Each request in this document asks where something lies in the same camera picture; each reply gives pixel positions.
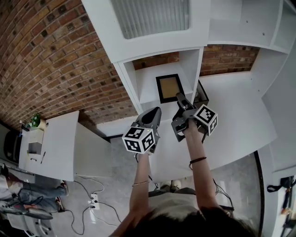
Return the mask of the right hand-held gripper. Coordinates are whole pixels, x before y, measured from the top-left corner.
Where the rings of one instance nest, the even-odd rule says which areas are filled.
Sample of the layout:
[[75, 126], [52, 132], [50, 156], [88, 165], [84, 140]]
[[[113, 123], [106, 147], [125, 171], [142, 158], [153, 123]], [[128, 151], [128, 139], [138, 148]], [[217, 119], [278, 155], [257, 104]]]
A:
[[177, 93], [176, 98], [179, 108], [171, 125], [177, 141], [181, 142], [185, 138], [181, 133], [189, 127], [189, 120], [192, 119], [195, 121], [198, 131], [203, 134], [203, 143], [206, 136], [210, 136], [217, 127], [217, 113], [206, 105], [197, 109], [182, 93]]

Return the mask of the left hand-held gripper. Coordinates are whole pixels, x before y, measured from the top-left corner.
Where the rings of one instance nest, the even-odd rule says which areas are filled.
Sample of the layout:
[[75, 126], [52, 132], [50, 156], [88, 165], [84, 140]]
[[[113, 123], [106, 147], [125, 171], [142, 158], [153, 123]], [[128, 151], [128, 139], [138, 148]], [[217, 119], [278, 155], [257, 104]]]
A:
[[158, 140], [161, 108], [154, 107], [140, 114], [122, 136], [127, 151], [137, 154], [153, 154]]

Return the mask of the black picture frame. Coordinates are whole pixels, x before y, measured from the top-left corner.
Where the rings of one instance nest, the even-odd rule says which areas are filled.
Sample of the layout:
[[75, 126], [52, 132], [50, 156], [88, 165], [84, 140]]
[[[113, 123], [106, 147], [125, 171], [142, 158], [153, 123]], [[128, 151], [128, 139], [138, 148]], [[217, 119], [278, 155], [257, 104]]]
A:
[[158, 76], [156, 83], [161, 104], [177, 101], [178, 93], [185, 95], [178, 74]]

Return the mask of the white shelf compartment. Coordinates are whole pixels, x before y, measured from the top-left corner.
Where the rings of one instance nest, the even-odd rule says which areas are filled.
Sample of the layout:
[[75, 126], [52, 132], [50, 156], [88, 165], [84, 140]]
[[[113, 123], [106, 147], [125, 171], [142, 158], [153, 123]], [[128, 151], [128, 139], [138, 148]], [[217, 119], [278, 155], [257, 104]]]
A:
[[[193, 102], [203, 52], [203, 46], [159, 51], [115, 62], [114, 67], [138, 114], [149, 108], [160, 106], [163, 115], [170, 118], [176, 105], [173, 102], [161, 102], [160, 87], [156, 78], [159, 76], [172, 78], [177, 74], [179, 86], [183, 89], [184, 95]], [[136, 70], [133, 61], [143, 58], [152, 59], [153, 66]]]

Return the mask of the person's right forearm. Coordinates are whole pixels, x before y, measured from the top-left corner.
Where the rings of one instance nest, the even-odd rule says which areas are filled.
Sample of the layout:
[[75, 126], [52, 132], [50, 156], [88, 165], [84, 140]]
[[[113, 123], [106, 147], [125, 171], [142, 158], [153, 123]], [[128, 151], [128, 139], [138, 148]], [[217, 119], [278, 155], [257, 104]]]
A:
[[[189, 120], [189, 127], [183, 132], [185, 135], [190, 159], [194, 160], [200, 157], [206, 157], [200, 133], [195, 121]], [[221, 207], [216, 201], [215, 185], [210, 173], [207, 160], [191, 164], [193, 180], [196, 191], [197, 206], [201, 208], [218, 208]]]

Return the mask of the person's left forearm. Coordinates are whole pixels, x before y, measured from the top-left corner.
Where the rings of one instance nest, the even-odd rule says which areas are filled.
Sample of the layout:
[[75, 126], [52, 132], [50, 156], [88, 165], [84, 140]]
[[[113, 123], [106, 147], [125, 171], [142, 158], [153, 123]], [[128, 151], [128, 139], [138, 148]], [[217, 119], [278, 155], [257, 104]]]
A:
[[148, 186], [149, 186], [149, 157], [148, 153], [140, 154], [134, 184], [129, 202], [129, 213], [134, 221], [138, 221], [149, 212]]

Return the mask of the white shelf desk unit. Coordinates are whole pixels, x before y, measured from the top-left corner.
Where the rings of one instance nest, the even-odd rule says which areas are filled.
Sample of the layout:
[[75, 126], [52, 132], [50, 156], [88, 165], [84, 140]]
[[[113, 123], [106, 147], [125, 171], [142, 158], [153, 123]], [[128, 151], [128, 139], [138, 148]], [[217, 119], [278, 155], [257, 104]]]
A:
[[[204, 148], [211, 169], [245, 157], [269, 144], [276, 131], [262, 97], [284, 65], [296, 39], [296, 6], [291, 0], [210, 0], [210, 27], [206, 46], [258, 47], [249, 72], [201, 76], [199, 81], [217, 113], [217, 128]], [[133, 61], [135, 69], [152, 67], [152, 59]], [[171, 121], [162, 114], [160, 140], [150, 157], [155, 182], [191, 175], [185, 141], [178, 142]]]

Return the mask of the dark brown open box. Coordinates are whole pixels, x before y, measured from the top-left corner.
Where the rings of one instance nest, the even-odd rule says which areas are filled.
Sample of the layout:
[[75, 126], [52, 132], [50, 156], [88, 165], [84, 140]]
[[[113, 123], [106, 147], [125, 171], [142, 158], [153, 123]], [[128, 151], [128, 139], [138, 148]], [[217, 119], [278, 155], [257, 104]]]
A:
[[193, 101], [194, 106], [199, 109], [202, 105], [208, 105], [209, 98], [201, 84], [201, 81], [198, 81], [196, 95]]

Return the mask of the person's beige shirt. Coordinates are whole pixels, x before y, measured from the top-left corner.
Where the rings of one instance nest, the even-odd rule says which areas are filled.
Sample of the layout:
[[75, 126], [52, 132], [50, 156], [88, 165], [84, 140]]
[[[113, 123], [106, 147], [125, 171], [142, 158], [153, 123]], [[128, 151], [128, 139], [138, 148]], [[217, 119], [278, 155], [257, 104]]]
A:
[[190, 213], [199, 211], [196, 196], [192, 194], [164, 193], [148, 199], [153, 217], [160, 215], [184, 219]]

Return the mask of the frosted glass cabinet door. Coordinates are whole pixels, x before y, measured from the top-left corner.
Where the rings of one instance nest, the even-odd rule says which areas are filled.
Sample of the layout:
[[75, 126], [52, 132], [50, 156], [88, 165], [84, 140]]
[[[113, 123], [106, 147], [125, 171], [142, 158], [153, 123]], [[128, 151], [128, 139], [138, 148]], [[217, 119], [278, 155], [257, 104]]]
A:
[[210, 0], [81, 0], [112, 63], [206, 46]]

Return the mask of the white side cabinet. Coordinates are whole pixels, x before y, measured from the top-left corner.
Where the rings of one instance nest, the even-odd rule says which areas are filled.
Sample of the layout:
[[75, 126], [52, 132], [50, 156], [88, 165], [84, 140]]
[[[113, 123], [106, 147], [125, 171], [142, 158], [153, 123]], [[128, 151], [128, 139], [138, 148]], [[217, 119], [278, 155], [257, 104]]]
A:
[[110, 177], [111, 144], [78, 122], [79, 112], [48, 119], [41, 155], [28, 153], [28, 132], [22, 132], [18, 167], [53, 179]]

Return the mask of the white power strip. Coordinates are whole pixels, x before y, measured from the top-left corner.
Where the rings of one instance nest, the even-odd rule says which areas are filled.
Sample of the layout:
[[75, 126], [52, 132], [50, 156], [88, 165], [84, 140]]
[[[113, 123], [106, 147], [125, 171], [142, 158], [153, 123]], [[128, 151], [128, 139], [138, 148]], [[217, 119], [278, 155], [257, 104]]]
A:
[[95, 209], [95, 210], [99, 210], [99, 209], [100, 209], [100, 206], [99, 206], [99, 199], [98, 199], [98, 195], [97, 195], [97, 193], [92, 193], [92, 194], [91, 194], [91, 202], [90, 202], [89, 206], [90, 206], [92, 209]]

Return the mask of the small potted plant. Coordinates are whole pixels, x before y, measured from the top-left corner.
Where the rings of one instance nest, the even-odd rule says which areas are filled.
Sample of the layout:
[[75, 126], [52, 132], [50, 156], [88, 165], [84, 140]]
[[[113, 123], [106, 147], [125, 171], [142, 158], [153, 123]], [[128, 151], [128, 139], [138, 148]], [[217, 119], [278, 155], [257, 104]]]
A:
[[41, 117], [39, 113], [35, 113], [31, 117], [29, 126], [44, 130], [46, 128], [46, 121]]

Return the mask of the beige box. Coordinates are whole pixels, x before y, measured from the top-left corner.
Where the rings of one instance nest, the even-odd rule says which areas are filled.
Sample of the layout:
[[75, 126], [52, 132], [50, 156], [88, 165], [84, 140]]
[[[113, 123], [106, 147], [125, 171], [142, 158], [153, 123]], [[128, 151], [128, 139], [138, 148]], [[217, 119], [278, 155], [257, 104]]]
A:
[[28, 132], [28, 143], [43, 143], [44, 131], [35, 129]]

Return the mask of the grey open box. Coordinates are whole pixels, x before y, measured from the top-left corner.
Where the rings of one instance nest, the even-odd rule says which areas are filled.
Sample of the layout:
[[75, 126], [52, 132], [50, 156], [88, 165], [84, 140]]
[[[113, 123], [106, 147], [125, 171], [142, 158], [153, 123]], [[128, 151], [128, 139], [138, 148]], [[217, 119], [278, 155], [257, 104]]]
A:
[[41, 155], [42, 144], [39, 142], [28, 143], [28, 153]]

